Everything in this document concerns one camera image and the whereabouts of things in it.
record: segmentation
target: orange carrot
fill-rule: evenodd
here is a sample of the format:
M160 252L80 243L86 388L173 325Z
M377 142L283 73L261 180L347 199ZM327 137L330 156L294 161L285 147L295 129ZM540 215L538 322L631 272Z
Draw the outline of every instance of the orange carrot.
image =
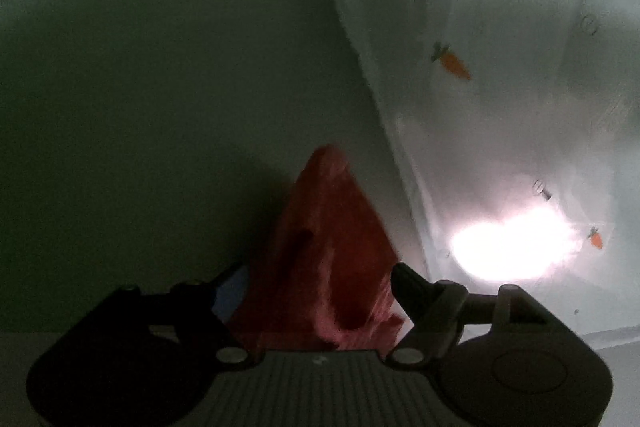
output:
M466 70L462 61L449 51L449 46L442 46L439 42L433 45L434 52L431 56L431 62L439 60L442 67L449 73L454 74L463 80L471 80L471 74Z
M602 247L604 247L602 236L600 235L600 232L598 232L598 229L596 229L595 227L591 229L588 239L591 239L591 245L593 247L596 247L598 250L602 250Z

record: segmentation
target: crumpled red cloth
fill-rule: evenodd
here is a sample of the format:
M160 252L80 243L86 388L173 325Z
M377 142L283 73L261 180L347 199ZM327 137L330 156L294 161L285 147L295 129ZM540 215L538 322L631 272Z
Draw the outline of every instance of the crumpled red cloth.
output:
M268 251L250 263L247 295L227 323L247 350L328 351L396 344L398 262L380 218L335 147L316 150Z

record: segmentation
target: white fabric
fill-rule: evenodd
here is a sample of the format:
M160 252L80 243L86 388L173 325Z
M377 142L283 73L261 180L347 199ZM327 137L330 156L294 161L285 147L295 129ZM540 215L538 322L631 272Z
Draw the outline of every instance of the white fabric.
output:
M640 323L640 0L334 1L431 277L518 282L582 334Z

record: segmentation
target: bright light spot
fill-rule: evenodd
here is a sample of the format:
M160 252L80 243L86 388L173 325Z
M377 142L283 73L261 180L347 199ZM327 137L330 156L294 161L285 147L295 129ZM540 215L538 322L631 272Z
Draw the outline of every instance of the bright light spot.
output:
M579 250L574 229L552 208L540 207L503 223L477 223L457 233L451 253L469 274L490 281L542 277Z

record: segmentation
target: carrot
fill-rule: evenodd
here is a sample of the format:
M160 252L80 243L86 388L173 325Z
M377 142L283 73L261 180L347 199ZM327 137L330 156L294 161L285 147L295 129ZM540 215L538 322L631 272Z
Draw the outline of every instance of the carrot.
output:
M433 45L433 55L431 55L431 62L439 60L442 67L449 73L455 75L463 80L471 80L471 74L466 70L462 61L449 51L449 45L442 46L439 42Z
M596 247L598 250L602 250L602 247L604 247L602 236L600 235L600 232L598 232L598 229L596 229L595 227L591 229L588 239L591 239L591 245L593 247Z

